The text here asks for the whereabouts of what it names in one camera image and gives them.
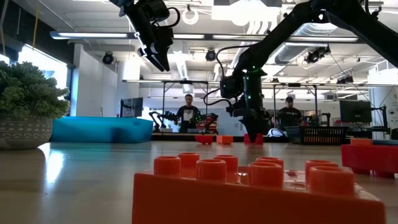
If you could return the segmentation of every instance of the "black t-shirt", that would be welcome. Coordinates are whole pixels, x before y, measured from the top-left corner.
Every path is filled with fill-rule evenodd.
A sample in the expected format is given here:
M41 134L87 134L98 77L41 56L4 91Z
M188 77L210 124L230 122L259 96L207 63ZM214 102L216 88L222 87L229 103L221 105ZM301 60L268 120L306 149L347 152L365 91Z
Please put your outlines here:
M188 128L197 128L193 116L198 112L199 109L196 106L182 106L178 109L177 116L181 118L180 133L186 133Z
M280 118L280 129L288 126L297 126L302 118L301 112L298 109L287 107L280 109L277 116Z

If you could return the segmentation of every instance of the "blue foam block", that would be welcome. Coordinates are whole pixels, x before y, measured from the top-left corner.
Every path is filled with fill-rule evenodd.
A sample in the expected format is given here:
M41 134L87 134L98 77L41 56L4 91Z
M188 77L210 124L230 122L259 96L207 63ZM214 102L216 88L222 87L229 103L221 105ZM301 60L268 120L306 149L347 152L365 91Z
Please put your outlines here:
M64 117L54 120L51 141L137 143L150 141L152 127L139 118Z

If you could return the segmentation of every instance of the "toy block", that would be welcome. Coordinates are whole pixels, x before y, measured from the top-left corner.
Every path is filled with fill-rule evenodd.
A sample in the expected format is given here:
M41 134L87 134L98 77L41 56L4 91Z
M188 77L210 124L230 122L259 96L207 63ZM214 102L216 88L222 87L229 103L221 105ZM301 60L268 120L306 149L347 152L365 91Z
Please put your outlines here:
M212 136L204 136L204 135L196 135L195 140L199 143L202 143L203 145L205 144L212 144L213 143L213 137Z
M232 144L232 142L234 141L234 137L233 136L217 136L217 143L218 144Z
M183 152L178 155L178 158L181 160L181 177L196 177L199 154Z
M264 143L264 136L262 134L257 134L257 138L255 142L251 142L249 135L245 134L243 137L243 143L245 144L263 144Z
M356 174L373 171L376 177L394 178L398 173L398 147L342 145L341 161Z
M282 159L276 158L276 157L258 157L256 159L256 162L270 162L270 163L275 163L278 164L284 168L284 161Z
M310 180L310 169L315 166L328 166L328 167L338 167L338 164L332 161L323 161L323 160L308 160L305 161L305 183L308 185Z
M197 158L187 156L158 157L154 170L134 175L133 224L386 223L384 204L350 171L312 166L306 185L303 171L264 161L237 167L236 156L218 155L198 160L196 176L186 178L182 171Z
M351 139L352 145L359 145L359 146L371 146L373 145L373 139Z

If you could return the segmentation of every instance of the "wooden table surface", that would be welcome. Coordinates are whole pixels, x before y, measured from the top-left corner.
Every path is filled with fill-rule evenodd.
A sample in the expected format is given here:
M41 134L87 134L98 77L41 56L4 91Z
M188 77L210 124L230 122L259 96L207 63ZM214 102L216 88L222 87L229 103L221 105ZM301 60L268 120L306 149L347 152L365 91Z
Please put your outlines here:
M286 169L303 170L308 159L341 165L340 147L282 143L51 143L36 150L0 151L0 223L131 223L134 173L150 169L157 156L180 152L197 152L203 159L234 154L242 166L259 156L280 157ZM398 179L357 175L356 181L385 203L388 224L398 223Z

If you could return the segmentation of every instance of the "black basket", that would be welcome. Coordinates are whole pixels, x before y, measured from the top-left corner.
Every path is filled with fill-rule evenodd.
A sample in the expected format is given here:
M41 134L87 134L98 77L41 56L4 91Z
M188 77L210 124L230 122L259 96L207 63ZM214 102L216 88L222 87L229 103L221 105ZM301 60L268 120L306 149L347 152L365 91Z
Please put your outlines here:
M289 142L293 144L344 144L348 127L285 127Z

